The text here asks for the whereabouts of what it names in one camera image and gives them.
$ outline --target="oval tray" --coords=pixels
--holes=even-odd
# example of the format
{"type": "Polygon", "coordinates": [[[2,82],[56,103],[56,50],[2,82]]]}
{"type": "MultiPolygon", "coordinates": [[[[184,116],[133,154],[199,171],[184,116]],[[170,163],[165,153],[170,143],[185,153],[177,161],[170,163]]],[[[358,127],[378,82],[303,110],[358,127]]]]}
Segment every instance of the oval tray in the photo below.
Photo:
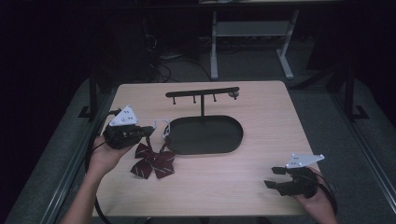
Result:
{"type": "Polygon", "coordinates": [[[170,125],[169,149],[179,155],[232,152],[244,136],[241,124],[223,115],[174,119],[170,125]]]}

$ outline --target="hand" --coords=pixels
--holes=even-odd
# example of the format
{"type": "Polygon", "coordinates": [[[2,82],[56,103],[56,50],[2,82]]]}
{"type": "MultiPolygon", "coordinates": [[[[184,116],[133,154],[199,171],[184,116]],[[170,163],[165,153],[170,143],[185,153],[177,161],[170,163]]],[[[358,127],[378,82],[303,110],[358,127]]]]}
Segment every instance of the hand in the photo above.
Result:
{"type": "Polygon", "coordinates": [[[108,144],[103,144],[105,141],[103,136],[99,136],[93,142],[93,148],[97,147],[97,149],[95,149],[91,155],[88,174],[98,178],[102,178],[105,174],[114,169],[119,163],[120,158],[133,147],[114,149],[108,144]]]}
{"type": "MultiPolygon", "coordinates": [[[[314,168],[310,169],[315,174],[321,175],[321,173],[314,168]]],[[[324,180],[319,177],[318,182],[319,184],[323,184],[324,180]]],[[[332,204],[321,188],[318,188],[318,192],[309,199],[305,198],[303,195],[294,195],[292,197],[300,203],[305,211],[319,224],[337,223],[334,211],[332,210],[332,204]]]]}

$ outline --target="background table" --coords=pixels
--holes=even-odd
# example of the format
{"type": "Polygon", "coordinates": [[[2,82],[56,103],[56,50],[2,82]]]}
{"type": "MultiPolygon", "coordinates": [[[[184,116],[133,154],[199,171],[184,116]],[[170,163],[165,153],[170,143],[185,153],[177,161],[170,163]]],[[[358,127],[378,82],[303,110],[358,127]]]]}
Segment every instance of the background table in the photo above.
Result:
{"type": "MultiPolygon", "coordinates": [[[[291,153],[312,154],[285,85],[280,81],[211,82],[121,85],[111,109],[131,105],[140,126],[155,119],[199,116],[200,104],[192,97],[177,98],[169,91],[239,87],[234,100],[228,94],[205,99],[206,115],[227,115],[243,129],[241,146],[227,154],[178,156],[175,173],[164,179],[151,174],[143,179],[130,173],[138,161],[134,147],[103,179],[97,196],[107,216],[280,216],[304,211],[290,197],[265,187],[263,180],[290,181],[274,175],[273,166],[284,166],[291,153]]],[[[154,150],[163,144],[159,127],[151,137],[154,150]]]]}

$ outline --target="person's right hand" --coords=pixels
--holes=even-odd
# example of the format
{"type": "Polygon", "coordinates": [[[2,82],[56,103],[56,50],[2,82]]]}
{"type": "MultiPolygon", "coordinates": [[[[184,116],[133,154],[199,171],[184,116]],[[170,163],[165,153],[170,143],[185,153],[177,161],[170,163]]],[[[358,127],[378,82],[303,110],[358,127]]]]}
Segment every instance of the person's right hand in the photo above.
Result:
{"type": "MultiPolygon", "coordinates": [[[[321,175],[319,171],[314,168],[309,167],[315,174],[321,175]]],[[[318,178],[319,184],[323,184],[324,180],[318,178]]],[[[305,211],[319,224],[336,224],[337,219],[335,218],[334,211],[332,210],[332,204],[327,198],[325,192],[318,188],[318,192],[307,199],[303,195],[294,195],[293,197],[305,211]]]]}

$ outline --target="dark red bow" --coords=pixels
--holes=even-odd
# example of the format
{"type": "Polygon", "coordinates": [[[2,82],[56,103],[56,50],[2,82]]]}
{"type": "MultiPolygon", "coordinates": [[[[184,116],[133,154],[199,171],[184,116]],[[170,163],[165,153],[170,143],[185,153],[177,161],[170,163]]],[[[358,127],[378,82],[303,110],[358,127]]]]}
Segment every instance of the dark red bow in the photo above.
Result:
{"type": "Polygon", "coordinates": [[[141,143],[137,146],[134,157],[136,159],[143,158],[143,160],[137,162],[132,167],[131,172],[146,179],[149,179],[152,170],[154,170],[155,175],[159,179],[174,174],[175,171],[172,163],[176,154],[171,151],[163,151],[169,145],[170,140],[165,138],[165,144],[163,144],[159,153],[152,150],[149,138],[146,138],[146,141],[148,146],[141,143]]]}

